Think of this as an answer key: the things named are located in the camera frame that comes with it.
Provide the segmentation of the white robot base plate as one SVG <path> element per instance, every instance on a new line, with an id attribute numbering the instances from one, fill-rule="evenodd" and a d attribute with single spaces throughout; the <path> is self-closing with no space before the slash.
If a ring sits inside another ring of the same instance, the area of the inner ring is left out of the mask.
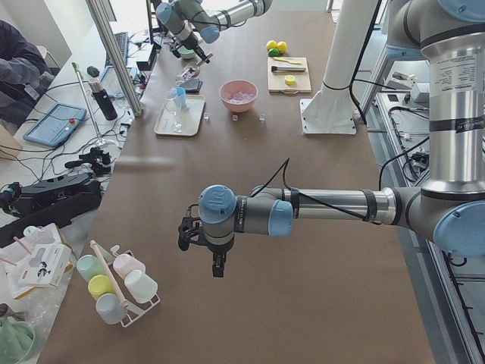
<path id="1" fill-rule="evenodd" d="M 301 99 L 299 107 L 304 134 L 356 134 L 355 107 L 350 99 L 329 102 Z"/>

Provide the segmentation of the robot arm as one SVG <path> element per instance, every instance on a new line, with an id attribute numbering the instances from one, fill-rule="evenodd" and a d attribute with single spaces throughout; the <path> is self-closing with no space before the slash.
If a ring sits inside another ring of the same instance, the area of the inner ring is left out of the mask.
<path id="1" fill-rule="evenodd" d="M 483 255 L 484 3 L 394 1 L 390 11 L 388 45 L 417 51 L 430 63 L 428 179 L 376 191 L 264 185 L 248 196 L 207 187 L 198 215 L 183 217 L 178 244 L 207 247 L 214 276 L 223 276 L 236 234 L 286 236 L 297 218 L 398 225 L 453 255 Z"/>
<path id="2" fill-rule="evenodd" d="M 172 1 L 157 5 L 155 14 L 174 36 L 171 44 L 174 55 L 184 46 L 193 50 L 202 63 L 209 63 L 209 56 L 199 45 L 199 37 L 212 44 L 222 31 L 262 16 L 271 5 L 271 1 L 241 1 L 232 8 L 206 11 L 201 1 Z M 182 251 L 188 250 L 191 244 L 205 246 L 211 251 L 212 274 L 216 278 L 224 276 L 227 253 L 234 245 L 235 214 L 245 211 L 246 202 L 247 198 L 234 196 L 231 189 L 222 185 L 208 187 L 199 200 L 199 215 L 192 216 L 192 208 L 188 207 L 178 227 L 178 244 Z"/>

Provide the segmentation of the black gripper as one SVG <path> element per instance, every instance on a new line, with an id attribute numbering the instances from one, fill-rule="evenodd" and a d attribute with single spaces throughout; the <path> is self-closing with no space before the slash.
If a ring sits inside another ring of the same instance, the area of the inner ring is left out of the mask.
<path id="1" fill-rule="evenodd" d="M 224 270 L 227 261 L 227 252 L 231 249 L 231 240 L 222 245 L 216 245 L 205 237 L 204 232 L 201 218 L 192 217 L 192 206 L 188 206 L 178 227 L 178 246 L 182 251 L 187 251 L 191 243 L 197 246 L 206 246 L 214 253 L 212 264 L 213 277 L 221 278 L 222 270 Z"/>
<path id="2" fill-rule="evenodd" d="M 194 33 L 191 33 L 186 39 L 185 39 L 185 47 L 187 49 L 191 49 L 194 51 L 194 53 L 202 60 L 205 61 L 207 59 L 206 54 L 202 50 L 202 48 L 199 46 L 199 41 Z"/>

